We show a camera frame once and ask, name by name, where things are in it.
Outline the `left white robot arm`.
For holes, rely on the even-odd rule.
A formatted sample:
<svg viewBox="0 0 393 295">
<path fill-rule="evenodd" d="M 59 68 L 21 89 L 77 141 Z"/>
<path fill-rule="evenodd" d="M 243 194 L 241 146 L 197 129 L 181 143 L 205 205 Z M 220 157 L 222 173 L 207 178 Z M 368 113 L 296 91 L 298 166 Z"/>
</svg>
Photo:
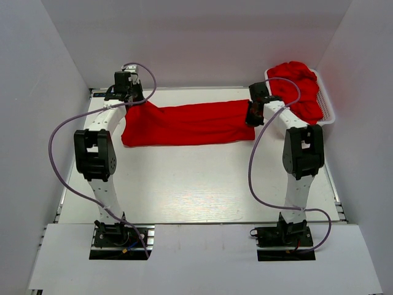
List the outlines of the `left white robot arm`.
<svg viewBox="0 0 393 295">
<path fill-rule="evenodd" d="M 85 129 L 74 133 L 77 171 L 91 187 L 98 202 L 99 220 L 95 222 L 99 238 L 111 238 L 121 244 L 129 237 L 124 223 L 125 214 L 117 199 L 113 174 L 117 158 L 111 135 L 129 108 L 127 103 L 143 100 L 138 67 L 117 71 L 114 85 L 104 96 L 103 110 Z"/>
</svg>

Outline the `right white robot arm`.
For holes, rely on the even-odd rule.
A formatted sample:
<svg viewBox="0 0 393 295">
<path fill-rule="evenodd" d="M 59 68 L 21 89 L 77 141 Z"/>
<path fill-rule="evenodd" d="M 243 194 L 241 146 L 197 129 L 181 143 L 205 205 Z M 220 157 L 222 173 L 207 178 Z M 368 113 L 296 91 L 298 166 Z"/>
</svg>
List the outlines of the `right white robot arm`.
<svg viewBox="0 0 393 295">
<path fill-rule="evenodd" d="M 250 85 L 249 93 L 246 123 L 274 125 L 284 135 L 282 164 L 288 179 L 276 226 L 258 227 L 251 235 L 262 248 L 312 246 L 306 206 L 311 184 L 324 166 L 322 129 L 301 120 L 279 96 L 270 95 L 265 82 Z"/>
</svg>

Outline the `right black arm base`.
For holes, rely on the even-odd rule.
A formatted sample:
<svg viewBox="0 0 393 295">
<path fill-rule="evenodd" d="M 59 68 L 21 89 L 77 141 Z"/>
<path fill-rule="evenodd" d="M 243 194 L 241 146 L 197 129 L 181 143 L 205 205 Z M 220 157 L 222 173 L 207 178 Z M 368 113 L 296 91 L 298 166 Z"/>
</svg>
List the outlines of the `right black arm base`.
<svg viewBox="0 0 393 295">
<path fill-rule="evenodd" d="M 259 262 L 315 261 L 316 255 L 311 230 L 284 235 L 278 226 L 255 227 L 249 232 L 256 239 Z"/>
</svg>

